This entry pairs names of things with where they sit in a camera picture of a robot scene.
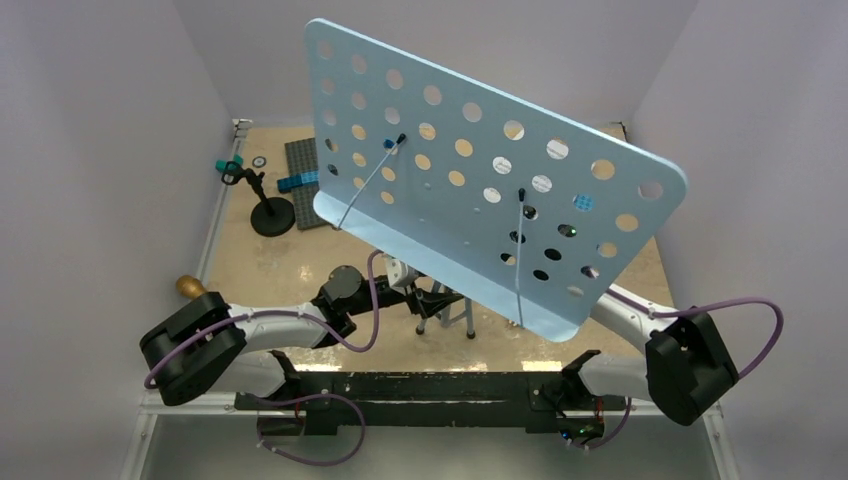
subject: white enclosure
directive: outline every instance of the white enclosure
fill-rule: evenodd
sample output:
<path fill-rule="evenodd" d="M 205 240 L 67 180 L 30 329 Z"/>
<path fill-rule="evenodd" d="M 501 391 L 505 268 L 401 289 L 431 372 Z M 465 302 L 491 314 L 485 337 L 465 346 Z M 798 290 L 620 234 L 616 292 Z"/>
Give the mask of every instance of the white enclosure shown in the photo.
<path fill-rule="evenodd" d="M 174 0 L 233 116 L 308 123 L 316 17 L 583 123 L 628 119 L 696 0 Z"/>
<path fill-rule="evenodd" d="M 844 1 L 0 0 L 0 478 L 117 477 L 137 342 L 197 264 L 208 165 L 233 117 L 311 121 L 317 16 L 579 121 L 629 122 L 677 162 L 689 195 L 658 237 L 677 305 L 760 294 L 787 314 L 722 400 L 742 478 L 844 477 Z M 715 318 L 737 364 L 773 322 Z"/>
<path fill-rule="evenodd" d="M 0 478 L 116 478 L 232 123 L 170 0 L 0 2 Z"/>

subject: teal lego piece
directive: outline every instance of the teal lego piece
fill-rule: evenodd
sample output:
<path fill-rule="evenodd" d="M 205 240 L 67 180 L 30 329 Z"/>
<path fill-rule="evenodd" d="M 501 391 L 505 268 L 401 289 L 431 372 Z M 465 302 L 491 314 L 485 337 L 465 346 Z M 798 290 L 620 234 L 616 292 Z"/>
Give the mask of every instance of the teal lego piece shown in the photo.
<path fill-rule="evenodd" d="M 241 156 L 239 155 L 233 155 L 233 161 L 238 163 L 240 167 L 244 166 L 244 159 L 241 158 Z M 218 160 L 217 162 L 215 162 L 215 170 L 218 170 L 218 172 L 220 173 L 224 173 L 224 167 L 226 167 L 226 165 L 227 162 L 225 162 L 224 160 Z"/>
<path fill-rule="evenodd" d="M 318 184 L 318 171 L 298 173 L 290 177 L 277 180 L 277 190 L 280 193 L 289 193 L 297 187 Z"/>

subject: black stand base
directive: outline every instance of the black stand base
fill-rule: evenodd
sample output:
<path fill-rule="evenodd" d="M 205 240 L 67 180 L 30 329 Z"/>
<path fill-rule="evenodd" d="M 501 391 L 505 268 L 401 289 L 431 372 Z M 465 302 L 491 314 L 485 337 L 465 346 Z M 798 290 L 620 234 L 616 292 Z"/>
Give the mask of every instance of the black stand base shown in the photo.
<path fill-rule="evenodd" d="M 269 198 L 268 201 L 274 215 L 268 215 L 265 206 L 259 202 L 250 213 L 250 226 L 263 237 L 277 237 L 294 226 L 294 205 L 283 197 Z"/>

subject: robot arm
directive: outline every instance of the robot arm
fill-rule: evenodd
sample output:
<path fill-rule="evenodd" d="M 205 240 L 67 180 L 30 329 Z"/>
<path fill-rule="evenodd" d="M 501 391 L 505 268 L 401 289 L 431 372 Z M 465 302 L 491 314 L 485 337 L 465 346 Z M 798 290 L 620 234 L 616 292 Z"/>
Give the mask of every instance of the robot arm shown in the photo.
<path fill-rule="evenodd" d="M 455 292 L 424 291 L 414 281 L 403 287 L 396 283 L 389 282 L 386 276 L 375 278 L 378 308 L 406 303 L 412 314 L 429 318 L 464 298 Z M 150 330 L 140 342 L 151 369 L 200 330 L 219 322 L 228 323 L 227 319 L 245 319 L 209 333 L 173 356 L 155 375 L 156 388 L 163 403 L 169 406 L 189 402 L 207 391 L 266 396 L 279 389 L 285 382 L 285 373 L 293 370 L 284 355 L 267 350 L 335 345 L 338 340 L 328 329 L 345 338 L 356 330 L 350 317 L 373 308 L 368 282 L 356 268 L 347 265 L 333 270 L 315 298 L 295 306 L 253 308 L 228 304 L 218 292 L 206 291 L 200 281 L 190 276 L 178 280 L 177 290 L 191 302 Z"/>
<path fill-rule="evenodd" d="M 463 298 L 453 292 L 434 294 L 416 288 L 414 277 L 420 274 L 403 270 L 392 261 L 387 261 L 389 276 L 375 279 L 379 308 L 406 303 L 412 313 L 427 318 Z M 368 282 L 350 266 L 336 268 L 314 299 L 292 307 L 227 304 L 220 294 L 207 292 L 190 277 L 181 279 L 178 288 L 192 302 L 141 341 L 151 368 L 200 329 L 227 318 L 246 318 L 210 333 L 205 342 L 175 356 L 155 376 L 166 405 L 188 402 L 210 390 L 260 397 L 279 395 L 286 379 L 296 378 L 298 372 L 285 355 L 267 350 L 334 345 L 338 340 L 325 327 L 346 337 L 356 329 L 350 315 L 372 309 Z M 738 381 L 736 368 L 708 314 L 674 320 L 655 318 L 653 313 L 673 309 L 653 305 L 616 286 L 612 292 L 600 298 L 591 315 L 644 357 L 612 357 L 597 350 L 584 353 L 561 374 L 531 390 L 539 390 L 547 399 L 559 399 L 552 405 L 553 411 L 592 405 L 597 397 L 633 397 L 650 400 L 675 422 L 689 425 Z M 649 313 L 633 308 L 622 297 L 648 306 Z M 302 318 L 303 314 L 313 320 Z M 319 325 L 315 318 L 325 325 Z"/>

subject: gray lego baseplate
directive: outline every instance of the gray lego baseplate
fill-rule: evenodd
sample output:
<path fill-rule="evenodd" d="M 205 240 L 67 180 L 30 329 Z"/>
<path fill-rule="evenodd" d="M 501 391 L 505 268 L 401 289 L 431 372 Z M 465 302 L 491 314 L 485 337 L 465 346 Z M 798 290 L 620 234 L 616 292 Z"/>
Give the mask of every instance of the gray lego baseplate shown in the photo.
<path fill-rule="evenodd" d="M 315 152 L 315 139 L 307 138 L 286 144 L 286 162 L 289 175 L 297 175 L 318 170 L 318 155 Z M 298 230 L 328 225 L 327 221 L 315 214 L 312 199 L 318 193 L 318 185 L 304 185 L 292 190 L 295 221 Z"/>

